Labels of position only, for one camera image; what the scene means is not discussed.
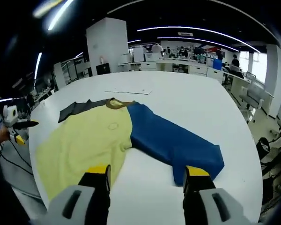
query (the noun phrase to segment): chair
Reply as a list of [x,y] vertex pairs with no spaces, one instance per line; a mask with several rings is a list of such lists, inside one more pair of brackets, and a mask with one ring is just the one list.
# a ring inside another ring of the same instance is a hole
[[241,109],[240,111],[247,114],[247,117],[245,117],[247,123],[249,123],[250,117],[252,117],[253,123],[255,123],[254,114],[252,113],[250,107],[253,109],[260,109],[262,107],[265,97],[265,87],[264,84],[256,80],[255,75],[247,72],[247,78],[251,82],[247,88],[242,87],[239,95],[241,100],[247,103],[247,106],[245,109]]
[[233,64],[230,64],[229,68],[230,68],[230,72],[232,72],[232,71],[239,72],[240,71],[240,68],[234,66]]
[[245,77],[248,78],[250,81],[256,79],[256,76],[250,72],[246,72]]

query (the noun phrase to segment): white cabinet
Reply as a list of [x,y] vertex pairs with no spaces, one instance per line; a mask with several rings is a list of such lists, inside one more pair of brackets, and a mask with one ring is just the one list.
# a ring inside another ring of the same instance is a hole
[[158,63],[157,70],[159,71],[166,71],[166,72],[173,72],[173,64],[172,63]]
[[223,76],[224,76],[223,71],[220,71],[217,69],[212,69],[212,68],[208,68],[208,70],[207,70],[207,77],[214,78],[214,79],[218,80],[218,82],[220,82],[220,83],[223,82]]
[[205,76],[206,77],[206,74],[200,74],[200,73],[191,73],[191,74],[194,74],[194,75],[197,75],[197,76]]
[[146,71],[156,71],[157,70],[157,63],[142,63],[141,70]]
[[207,67],[202,66],[189,66],[188,68],[189,74],[205,74],[207,73]]

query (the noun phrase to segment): circular logo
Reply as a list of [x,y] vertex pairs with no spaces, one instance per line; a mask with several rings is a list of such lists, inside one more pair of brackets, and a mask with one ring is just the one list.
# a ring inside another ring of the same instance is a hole
[[111,123],[110,125],[108,125],[109,130],[115,130],[117,128],[118,128],[118,123]]

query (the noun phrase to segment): white pillar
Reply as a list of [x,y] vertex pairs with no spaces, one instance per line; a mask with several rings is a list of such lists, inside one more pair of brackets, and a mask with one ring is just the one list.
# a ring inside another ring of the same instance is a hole
[[265,87],[274,97],[268,114],[276,117],[281,106],[281,49],[268,44]]
[[253,70],[253,59],[254,59],[254,54],[250,53],[249,54],[249,65],[248,65],[248,72],[252,73]]
[[101,57],[109,63],[111,73],[121,71],[119,58],[129,53],[126,21],[104,18],[87,28],[86,39],[93,76],[97,75]]
[[55,75],[55,81],[56,81],[58,90],[60,90],[61,88],[65,87],[67,85],[60,62],[54,64],[54,75]]

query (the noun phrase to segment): window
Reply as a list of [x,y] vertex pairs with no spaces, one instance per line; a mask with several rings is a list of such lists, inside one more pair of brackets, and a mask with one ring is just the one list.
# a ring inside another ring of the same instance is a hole
[[239,54],[239,66],[243,72],[248,71],[249,67],[249,52],[240,52]]
[[267,54],[254,52],[252,73],[264,83],[266,80]]

